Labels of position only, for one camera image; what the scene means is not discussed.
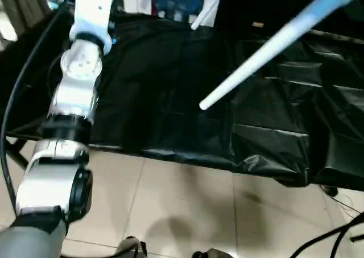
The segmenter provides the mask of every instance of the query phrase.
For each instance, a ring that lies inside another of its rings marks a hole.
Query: tile floor
[[[33,146],[23,148],[25,157]],[[134,235],[147,243],[152,258],[190,257],[210,247],[239,258],[284,258],[350,220],[314,185],[290,189],[267,178],[97,151],[88,167],[94,172],[92,208],[71,225],[63,245],[68,255],[112,254]],[[13,162],[10,168],[19,185],[23,172]],[[346,202],[348,195],[364,210],[362,193],[340,191],[338,198]],[[5,227],[14,217],[3,180],[0,198]],[[316,244],[300,257],[329,257],[333,242]],[[346,238],[337,257],[361,257],[363,250],[364,243]]]

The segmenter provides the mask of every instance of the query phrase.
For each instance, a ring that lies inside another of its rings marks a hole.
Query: table
[[[207,111],[198,103],[267,39],[124,15],[104,57],[90,147],[234,173],[364,190],[363,46],[308,35]],[[46,22],[0,54],[0,109]],[[37,140],[68,46],[64,15],[32,63],[8,136]]]

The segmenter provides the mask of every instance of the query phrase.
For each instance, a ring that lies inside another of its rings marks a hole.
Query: wire
[[[333,200],[335,200],[337,203],[339,203],[339,204],[341,204],[341,205],[343,205],[343,206],[345,206],[345,207],[347,207],[347,208],[349,208],[349,209],[351,209],[351,210],[353,210],[353,211],[355,211],[355,212],[357,212],[357,213],[361,213],[360,211],[358,211],[357,209],[355,209],[355,208],[353,208],[353,207],[351,207],[351,206],[349,206],[348,204],[345,204],[345,203],[343,203],[343,202],[341,202],[340,200],[337,200],[336,198],[334,198],[334,197],[330,197],[330,198],[332,198]]]
[[[353,226],[355,226],[355,225],[360,224],[362,222],[364,222],[364,219],[360,219],[359,217],[356,217],[350,223],[353,223]],[[337,252],[337,250],[339,248],[339,245],[340,245],[341,241],[343,240],[345,234],[348,232],[349,228],[350,227],[346,227],[340,232],[339,236],[337,237],[337,239],[336,239],[336,241],[334,243],[334,247],[332,248],[330,258],[335,258],[335,255],[336,255],[336,252]]]
[[[343,226],[341,226],[341,227],[339,227],[339,228],[335,228],[334,230],[329,231],[329,232],[327,232],[326,234],[320,235],[320,236],[318,236],[318,237],[316,237],[316,238],[314,238],[314,239],[310,240],[309,242],[307,242],[307,243],[303,244],[301,247],[299,247],[299,248],[298,248],[298,249],[297,249],[297,250],[296,250],[296,251],[292,254],[292,256],[291,256],[290,258],[296,258],[297,256],[299,256],[299,254],[300,254],[301,252],[303,252],[306,248],[308,248],[308,247],[312,246],[313,244],[318,243],[319,241],[322,241],[322,240],[324,240],[324,239],[326,239],[326,238],[328,238],[328,237],[330,237],[330,236],[333,236],[333,235],[335,235],[335,234],[337,234],[337,233],[339,233],[339,232],[345,231],[346,229],[349,229],[349,228],[351,228],[351,227],[353,227],[353,226],[355,226],[355,225],[357,225],[357,224],[363,223],[363,222],[364,222],[364,213],[361,213],[361,214],[359,214],[357,217],[355,217],[355,218],[354,218],[351,222],[349,222],[348,224],[343,225]]]
[[[336,198],[334,198],[334,197],[332,197],[331,195],[329,195],[329,194],[327,194],[326,192],[325,192],[325,190],[322,188],[322,186],[320,185],[320,189],[326,194],[326,195],[328,195],[332,200],[334,200],[334,201],[336,201],[337,203],[339,203],[340,205],[340,207],[343,209],[343,211],[344,211],[344,213],[346,214],[346,215],[348,215],[349,217],[351,217],[351,218],[354,218],[354,216],[352,216],[351,214],[349,214],[348,213],[348,210],[346,209],[346,208],[344,208],[343,206],[345,206],[345,207],[347,207],[348,209],[351,209],[351,210],[353,210],[353,211],[355,211],[356,213],[358,213],[358,214],[360,214],[361,212],[360,211],[358,211],[357,209],[355,209],[355,208],[353,208],[352,207],[352,205],[353,205],[353,201],[351,200],[351,198],[350,197],[348,197],[347,195],[346,195],[346,197],[350,200],[350,203],[351,203],[351,206],[349,206],[348,204],[345,204],[345,203],[343,203],[343,202],[341,202],[340,200],[338,200],[338,199],[336,199]]]
[[[349,230],[349,228],[346,228],[340,232],[339,236],[335,240],[334,247],[332,248],[330,258],[335,258],[339,245],[340,245],[342,239],[344,238],[345,234],[348,232],[348,230]]]
[[[53,93],[52,93],[52,89],[51,89],[51,84],[50,84],[50,76],[51,76],[51,72],[53,67],[57,64],[57,62],[59,61],[59,59],[62,57],[62,53],[60,53],[59,55],[57,55],[51,62],[51,64],[48,67],[47,70],[47,90],[48,90],[48,96],[50,99],[52,99]]]
[[[18,78],[16,79],[16,82],[15,82],[13,90],[11,91],[11,94],[9,96],[9,101],[8,101],[8,103],[6,105],[5,112],[4,112],[4,115],[3,115],[3,121],[2,121],[1,132],[0,132],[0,162],[1,162],[1,168],[2,168],[4,179],[5,179],[5,184],[6,184],[6,187],[7,187],[7,191],[9,193],[9,197],[10,197],[10,200],[11,200],[11,205],[13,206],[13,211],[15,212],[15,214],[16,214],[16,204],[15,204],[16,203],[16,195],[15,195],[14,185],[13,185],[13,182],[12,182],[11,177],[10,177],[9,167],[8,167],[7,158],[6,158],[7,122],[8,122],[8,119],[9,119],[9,114],[11,112],[11,108],[12,108],[13,103],[14,103],[14,98],[15,98],[16,92],[19,89],[20,83],[22,82],[22,80],[23,80],[23,78],[25,76],[25,72],[26,72],[27,68],[29,67],[31,61],[33,60],[36,52],[38,51],[40,45],[43,42],[43,40],[48,35],[51,27],[58,20],[59,16],[66,10],[66,8],[67,8],[67,2],[65,1],[56,10],[56,14],[51,19],[51,21],[48,23],[48,25],[46,26],[46,28],[42,32],[40,38],[38,39],[38,41],[34,45],[31,53],[29,54],[26,62],[24,63],[24,65],[22,67],[22,70],[19,73]]]

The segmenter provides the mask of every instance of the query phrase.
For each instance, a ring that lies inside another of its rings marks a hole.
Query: white plastic rod
[[[219,0],[205,0],[204,8],[198,14],[198,17],[191,25],[192,30],[197,29],[201,25],[201,23],[208,16],[208,14],[212,11],[212,9],[215,7],[215,5],[217,4],[218,1]]]
[[[314,0],[297,17],[280,29],[237,70],[235,70],[235,72],[202,100],[200,102],[200,108],[202,110],[208,109],[281,51],[286,49],[299,37],[309,31],[314,25],[331,14],[334,10],[346,5],[350,1],[351,0]]]

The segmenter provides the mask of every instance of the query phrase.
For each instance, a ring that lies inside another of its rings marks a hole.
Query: silver robot arm segment
[[[90,209],[92,173],[85,167],[101,57],[112,44],[112,1],[76,0],[73,43],[61,58],[63,77],[16,194],[17,218],[0,233],[0,257],[59,258],[69,224]]]

